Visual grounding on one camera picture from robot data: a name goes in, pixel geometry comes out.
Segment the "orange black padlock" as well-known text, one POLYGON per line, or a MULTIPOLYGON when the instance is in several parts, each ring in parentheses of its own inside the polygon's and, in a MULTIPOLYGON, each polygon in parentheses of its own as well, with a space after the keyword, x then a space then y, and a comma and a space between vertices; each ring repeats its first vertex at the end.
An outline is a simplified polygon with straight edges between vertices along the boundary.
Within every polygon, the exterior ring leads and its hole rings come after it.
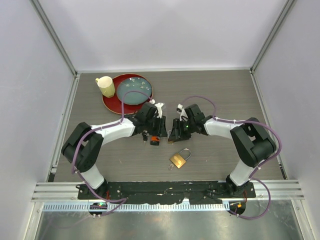
POLYGON ((161 138, 159 136, 151 136, 150 138, 150 145, 152 146, 159 146, 161 138))

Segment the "black-headed key bunch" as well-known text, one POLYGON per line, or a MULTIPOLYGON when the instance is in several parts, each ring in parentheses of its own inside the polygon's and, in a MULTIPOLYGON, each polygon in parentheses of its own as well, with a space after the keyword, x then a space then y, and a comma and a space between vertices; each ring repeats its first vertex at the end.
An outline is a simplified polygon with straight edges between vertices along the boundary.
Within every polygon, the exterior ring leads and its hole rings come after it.
POLYGON ((146 142, 148 141, 148 137, 149 137, 150 134, 147 131, 143 131, 141 133, 141 135, 142 135, 142 139, 143 139, 143 144, 145 145, 146 142))

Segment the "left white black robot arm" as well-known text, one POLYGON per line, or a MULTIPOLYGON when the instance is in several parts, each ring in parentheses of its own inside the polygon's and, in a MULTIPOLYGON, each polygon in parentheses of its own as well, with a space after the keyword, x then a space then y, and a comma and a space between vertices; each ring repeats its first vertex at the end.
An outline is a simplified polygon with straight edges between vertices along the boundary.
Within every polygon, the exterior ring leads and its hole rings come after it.
POLYGON ((100 200, 107 195, 108 183, 102 176, 96 161, 101 147, 121 138, 139 134, 156 138, 167 137, 164 103, 145 102, 134 114, 102 125, 79 123, 65 141, 61 154, 71 163, 71 171, 85 180, 89 194, 100 200))

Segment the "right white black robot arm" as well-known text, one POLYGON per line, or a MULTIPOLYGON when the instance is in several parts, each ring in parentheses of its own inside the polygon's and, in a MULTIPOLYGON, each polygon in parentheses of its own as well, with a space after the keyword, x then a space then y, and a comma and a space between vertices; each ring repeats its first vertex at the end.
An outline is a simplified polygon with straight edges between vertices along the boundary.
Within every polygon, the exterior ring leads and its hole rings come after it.
POLYGON ((225 190, 230 197, 236 198, 242 194, 260 163, 268 160, 277 150, 267 127, 257 118, 227 120, 205 116, 197 104, 185 108, 178 105, 177 111, 180 116, 173 120, 169 142, 188 140, 193 133, 233 140, 239 162, 226 177, 225 190))

